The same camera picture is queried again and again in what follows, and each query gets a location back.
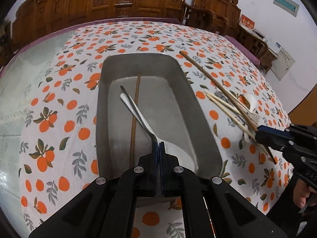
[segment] white ceramic spoon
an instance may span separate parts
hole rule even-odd
[[[139,118],[137,117],[136,113],[133,111],[133,108],[131,107],[131,105],[129,104],[129,101],[126,97],[126,95],[124,93],[121,93],[120,95],[121,100],[125,103],[126,107],[128,107],[128,109],[130,110],[130,112],[135,116],[135,118],[137,119],[137,121],[140,123]],[[158,143],[160,143],[161,141],[164,142],[165,145],[165,151],[167,154],[176,156],[179,160],[179,164],[180,166],[183,166],[185,168],[188,168],[189,170],[193,171],[194,173],[197,172],[198,167],[195,165],[194,161],[192,160],[192,158],[184,151],[182,150],[180,147],[176,146],[173,143],[170,143],[168,141],[165,140],[161,140],[152,130],[152,128],[150,127],[150,125],[147,123],[147,121],[145,120],[144,116],[142,115],[142,113],[140,112],[139,108],[137,107],[137,105],[134,103],[135,108],[137,109],[138,113],[140,114],[140,117],[142,118],[144,124],[146,125],[146,127],[156,136]]]
[[[257,113],[253,113],[253,111],[256,109],[256,106],[257,106],[256,98],[251,94],[243,94],[243,96],[245,97],[245,99],[248,101],[250,105],[250,108],[248,109],[248,111],[250,112],[251,119],[255,123],[257,123],[260,119],[260,116]],[[248,135],[245,132],[243,133],[243,135],[244,135],[244,140],[248,141],[249,140]]]

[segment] orange print tablecloth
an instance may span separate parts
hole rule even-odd
[[[253,94],[260,124],[283,130],[290,120],[256,67],[224,37],[159,22],[120,22],[83,27],[60,50],[30,102],[21,136],[20,189],[25,222],[32,231],[98,177],[95,123],[99,78],[104,60],[120,53],[165,53],[175,57],[196,94],[218,144],[221,177],[263,213],[283,192],[292,166],[273,151],[277,165],[204,91],[221,94],[188,55],[228,90]],[[134,238],[184,236],[178,201],[137,208]]]

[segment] spoon handle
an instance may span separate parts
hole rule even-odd
[[[155,133],[151,129],[150,125],[145,120],[144,116],[140,112],[137,105],[134,103],[131,96],[127,93],[126,89],[123,86],[120,86],[123,93],[121,93],[120,98],[125,103],[125,105],[128,107],[128,109],[131,111],[131,113],[135,116],[135,118],[138,120],[140,125],[143,127],[143,129],[148,133],[148,135],[151,138],[151,141],[155,141],[158,143],[158,138],[156,137]]]

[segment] bamboo chopstick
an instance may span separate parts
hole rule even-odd
[[[190,61],[193,65],[195,65],[203,74],[205,74],[205,76],[210,79],[216,86],[218,89],[221,90],[221,92],[223,94],[225,94],[228,99],[231,101],[231,103],[233,103],[237,109],[239,110],[239,112],[241,113],[241,115],[243,116],[243,118],[247,121],[248,125],[250,126],[250,128],[253,131],[257,131],[257,126],[256,124],[252,121],[252,119],[241,109],[240,105],[234,100],[232,99],[232,97],[230,96],[229,92],[222,86],[220,85],[220,83],[218,81],[215,80],[214,77],[212,77],[207,71],[205,71],[198,63],[196,63],[192,58],[190,58],[187,54],[185,54],[183,51],[180,51],[180,54],[185,57],[188,61]]]
[[[239,100],[237,99],[234,95],[232,95],[230,92],[228,92],[228,94],[234,99],[237,101],[237,103],[239,103],[239,105],[241,105],[241,107],[243,109],[245,109],[247,112],[250,112],[249,109]]]
[[[137,76],[137,85],[135,88],[134,102],[136,105],[137,105],[137,100],[138,100],[140,81],[141,81],[141,74],[139,74]],[[134,167],[134,147],[135,147],[136,121],[137,121],[137,119],[133,116],[132,129],[131,129],[131,143],[130,143],[130,168]]]
[[[219,103],[216,99],[214,99],[208,93],[206,94],[206,97],[208,97],[212,102],[214,102],[227,116],[229,116],[232,119],[232,121],[235,122],[235,124],[241,130],[245,131],[256,142],[255,136],[248,130],[247,127],[243,126],[225,106],[223,106],[221,103]]]
[[[212,102],[214,102],[227,116],[229,116],[234,122],[235,124],[243,131],[245,131],[246,134],[248,134],[250,136],[250,138],[257,143],[255,136],[245,127],[243,126],[235,117],[234,115],[231,114],[231,112],[229,112],[221,103],[219,103],[216,99],[214,99],[214,97],[210,96],[210,93],[206,93],[206,97],[208,97]],[[265,147],[262,144],[257,143],[261,149],[264,151],[264,153],[266,153],[268,156],[270,156],[273,159],[273,163],[276,164],[274,157],[271,153],[271,151],[269,150],[268,147]]]
[[[231,101],[231,103],[233,103],[237,109],[239,110],[239,112],[241,113],[241,115],[243,116],[243,118],[247,121],[248,126],[254,131],[257,132],[257,125],[254,123],[254,121],[251,119],[251,117],[249,117],[240,107],[240,104],[237,103],[237,101],[235,101],[232,98],[232,95],[222,86],[220,85],[220,83],[218,81],[215,80],[214,77],[212,77],[207,71],[205,71],[198,63],[196,63],[192,58],[190,58],[187,54],[185,54],[183,51],[180,51],[180,54],[185,57],[189,62],[191,62],[193,65],[195,65],[203,74],[205,74],[205,76],[210,79],[218,89],[220,89],[220,91],[226,95],[228,97],[228,99]],[[259,144],[263,149],[264,152],[266,152],[267,155],[269,155],[271,157],[271,159],[273,160],[273,163],[276,165],[277,163],[274,160],[274,157],[270,151],[270,149],[262,144]]]
[[[235,114],[241,115],[241,113],[234,108],[233,106],[229,105],[228,103],[226,103],[225,101],[221,100],[219,97],[215,96],[214,94],[205,91],[206,94],[212,96],[213,99],[217,100],[219,103],[223,104],[225,107],[227,107],[228,109],[230,109],[232,112],[234,112]]]

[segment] gray rectangular tray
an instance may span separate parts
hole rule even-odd
[[[115,55],[103,63],[99,82],[96,150],[100,176],[129,169],[132,114],[121,101],[120,85],[134,99],[156,135],[182,148],[198,166],[198,176],[220,174],[221,156],[197,98],[177,60],[164,54]],[[135,165],[151,152],[151,140],[137,123]]]

